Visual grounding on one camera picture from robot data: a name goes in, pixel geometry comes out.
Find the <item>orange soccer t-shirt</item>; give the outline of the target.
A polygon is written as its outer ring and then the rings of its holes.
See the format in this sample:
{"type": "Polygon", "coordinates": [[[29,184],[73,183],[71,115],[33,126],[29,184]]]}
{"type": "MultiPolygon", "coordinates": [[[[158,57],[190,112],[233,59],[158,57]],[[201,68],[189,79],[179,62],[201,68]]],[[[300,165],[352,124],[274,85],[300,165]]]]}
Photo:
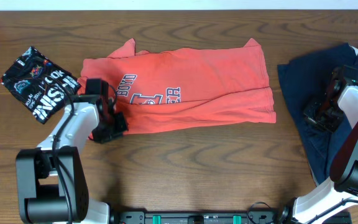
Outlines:
{"type": "Polygon", "coordinates": [[[265,57],[254,39],[232,49],[136,51],[135,40],[105,58],[87,58],[79,83],[113,86],[129,134],[251,123],[274,123],[265,57]]]}

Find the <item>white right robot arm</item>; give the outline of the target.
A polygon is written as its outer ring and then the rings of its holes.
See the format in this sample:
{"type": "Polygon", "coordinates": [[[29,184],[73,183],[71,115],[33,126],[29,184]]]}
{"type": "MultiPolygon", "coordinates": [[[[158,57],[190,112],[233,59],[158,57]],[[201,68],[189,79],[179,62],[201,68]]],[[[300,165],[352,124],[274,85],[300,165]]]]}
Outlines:
{"type": "Polygon", "coordinates": [[[334,131],[347,119],[352,131],[335,155],[329,177],[309,194],[293,199],[279,223],[323,223],[358,205],[358,70],[336,68],[322,100],[312,101],[304,114],[313,126],[334,131]]]}

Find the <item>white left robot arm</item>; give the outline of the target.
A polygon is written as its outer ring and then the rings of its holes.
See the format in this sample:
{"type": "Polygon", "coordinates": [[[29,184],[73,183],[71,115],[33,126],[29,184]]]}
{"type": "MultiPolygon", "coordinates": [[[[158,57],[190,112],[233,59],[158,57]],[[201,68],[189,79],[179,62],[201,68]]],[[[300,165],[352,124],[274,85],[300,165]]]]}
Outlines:
{"type": "Polygon", "coordinates": [[[17,197],[23,223],[119,223],[108,203],[90,197],[80,159],[91,132],[107,119],[121,118],[115,108],[113,100],[67,105],[44,141],[18,153],[17,197]]]}

